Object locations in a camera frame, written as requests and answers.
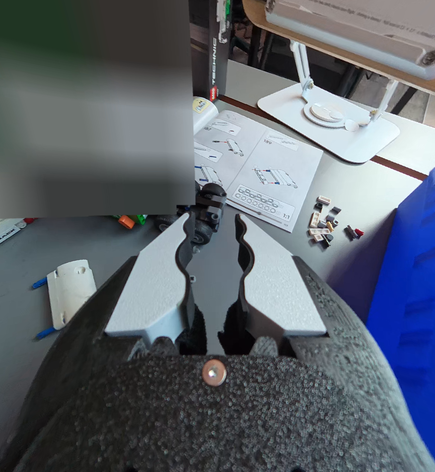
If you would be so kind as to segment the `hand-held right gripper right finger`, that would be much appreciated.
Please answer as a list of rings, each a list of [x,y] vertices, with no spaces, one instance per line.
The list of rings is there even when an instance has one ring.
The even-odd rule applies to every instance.
[[[325,336],[292,253],[243,214],[236,215],[235,228],[244,330],[255,339]]]

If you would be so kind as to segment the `white board stand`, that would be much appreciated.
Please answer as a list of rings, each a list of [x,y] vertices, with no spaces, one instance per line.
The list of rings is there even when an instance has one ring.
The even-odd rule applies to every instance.
[[[290,49],[300,82],[259,99],[257,106],[262,111],[354,164],[368,162],[399,136],[397,125],[382,118],[397,80],[389,80],[379,106],[368,111],[315,86],[306,45],[290,40]]]

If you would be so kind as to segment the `lego set box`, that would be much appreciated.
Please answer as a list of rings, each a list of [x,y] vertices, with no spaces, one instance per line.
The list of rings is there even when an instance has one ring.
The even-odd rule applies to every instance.
[[[215,102],[225,94],[232,30],[232,1],[190,0],[192,89]]]

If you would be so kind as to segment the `lego instruction booklet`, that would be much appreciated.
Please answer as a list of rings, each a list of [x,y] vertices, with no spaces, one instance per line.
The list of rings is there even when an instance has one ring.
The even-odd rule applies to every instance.
[[[285,232],[294,229],[323,152],[234,110],[193,97],[195,181]]]

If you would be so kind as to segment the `task sheet board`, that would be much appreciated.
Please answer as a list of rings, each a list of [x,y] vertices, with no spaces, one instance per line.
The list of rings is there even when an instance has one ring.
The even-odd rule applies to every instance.
[[[435,95],[435,0],[243,1],[268,32]]]

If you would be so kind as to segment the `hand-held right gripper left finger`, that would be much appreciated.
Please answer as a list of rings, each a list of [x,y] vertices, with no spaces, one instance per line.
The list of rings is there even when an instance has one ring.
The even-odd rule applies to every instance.
[[[174,343],[191,327],[194,299],[190,275],[195,217],[185,213],[142,249],[105,327],[110,337],[160,337]]]

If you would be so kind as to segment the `white curved lego panel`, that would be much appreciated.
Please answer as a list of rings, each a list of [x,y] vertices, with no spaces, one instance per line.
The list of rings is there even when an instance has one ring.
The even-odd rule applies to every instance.
[[[96,292],[96,282],[88,260],[58,266],[47,275],[53,328],[67,326],[77,311]]]

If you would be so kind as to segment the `lego truck chassis with cab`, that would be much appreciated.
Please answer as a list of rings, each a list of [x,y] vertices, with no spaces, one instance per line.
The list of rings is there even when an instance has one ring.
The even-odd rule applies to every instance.
[[[218,231],[226,205],[227,193],[216,183],[205,182],[201,186],[195,182],[195,200],[191,204],[177,205],[173,214],[155,215],[154,226],[164,232],[185,213],[195,216],[192,246],[207,245]]]

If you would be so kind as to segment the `pile of small lego tiles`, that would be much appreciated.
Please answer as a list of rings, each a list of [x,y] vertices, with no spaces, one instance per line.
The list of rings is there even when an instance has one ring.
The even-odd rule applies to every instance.
[[[341,211],[340,207],[332,206],[330,198],[322,195],[316,198],[307,230],[308,237],[314,244],[324,247],[332,245],[333,233],[340,225],[337,217]]]

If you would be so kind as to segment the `blue plastic bin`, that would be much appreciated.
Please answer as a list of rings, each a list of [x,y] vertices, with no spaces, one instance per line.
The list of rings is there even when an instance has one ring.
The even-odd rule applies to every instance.
[[[435,167],[397,207],[367,328],[435,459]]]

